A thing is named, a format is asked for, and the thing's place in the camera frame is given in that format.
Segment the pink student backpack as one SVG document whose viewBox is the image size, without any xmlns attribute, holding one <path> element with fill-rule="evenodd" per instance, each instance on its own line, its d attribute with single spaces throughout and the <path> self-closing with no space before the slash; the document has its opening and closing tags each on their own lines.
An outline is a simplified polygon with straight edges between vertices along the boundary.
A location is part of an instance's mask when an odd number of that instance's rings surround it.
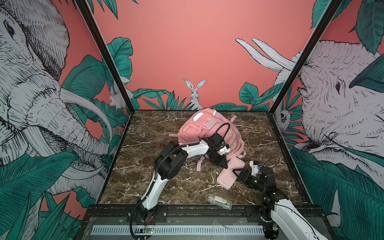
<svg viewBox="0 0 384 240">
<path fill-rule="evenodd" d="M 218 133 L 224 137 L 229 145 L 230 151 L 226 153 L 230 168 L 242 169 L 245 166 L 243 158 L 246 156 L 245 143 L 242 140 L 240 131 L 233 124 L 236 116 L 230 120 L 214 109 L 204 109 L 196 112 L 179 129 L 176 134 L 169 134 L 170 137 L 178 138 L 179 143 L 196 142 L 198 137 L 210 137 Z"/>
</svg>

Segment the pink pencil case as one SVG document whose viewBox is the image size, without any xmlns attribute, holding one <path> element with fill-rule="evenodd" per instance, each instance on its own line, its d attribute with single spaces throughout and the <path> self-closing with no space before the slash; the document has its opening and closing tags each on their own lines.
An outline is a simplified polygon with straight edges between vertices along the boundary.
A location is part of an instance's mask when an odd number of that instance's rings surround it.
<svg viewBox="0 0 384 240">
<path fill-rule="evenodd" d="M 245 167 L 245 162 L 237 157 L 233 157 L 228 162 L 228 168 L 223 169 L 217 178 L 217 183 L 226 190 L 229 190 L 235 181 L 237 180 L 237 175 L 234 174 L 233 170 L 240 170 Z"/>
</svg>

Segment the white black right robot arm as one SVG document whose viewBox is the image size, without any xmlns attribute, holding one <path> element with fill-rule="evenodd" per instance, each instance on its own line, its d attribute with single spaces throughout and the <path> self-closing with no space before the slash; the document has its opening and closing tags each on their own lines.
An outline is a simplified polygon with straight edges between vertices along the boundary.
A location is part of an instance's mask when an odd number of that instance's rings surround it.
<svg viewBox="0 0 384 240">
<path fill-rule="evenodd" d="M 264 222 L 270 223 L 263 227 L 266 239 L 275 240 L 279 230 L 289 240 L 326 239 L 300 214 L 288 196 L 277 188 L 272 168 L 262 166 L 255 176 L 245 168 L 235 169 L 233 173 L 247 187 L 262 194 L 263 203 L 257 213 Z"/>
</svg>

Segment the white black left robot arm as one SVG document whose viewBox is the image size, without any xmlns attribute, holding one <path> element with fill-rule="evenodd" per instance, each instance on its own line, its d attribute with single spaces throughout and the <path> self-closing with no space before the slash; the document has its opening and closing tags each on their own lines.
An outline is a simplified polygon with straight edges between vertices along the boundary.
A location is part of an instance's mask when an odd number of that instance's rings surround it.
<svg viewBox="0 0 384 240">
<path fill-rule="evenodd" d="M 211 162 L 226 169 L 228 167 L 226 154 L 230 151 L 228 144 L 223 140 L 216 143 L 214 138 L 202 138 L 187 144 L 169 142 L 155 160 L 151 184 L 138 201 L 138 209 L 146 213 L 156 207 L 168 181 L 180 172 L 186 159 L 198 155 L 207 156 Z"/>
</svg>

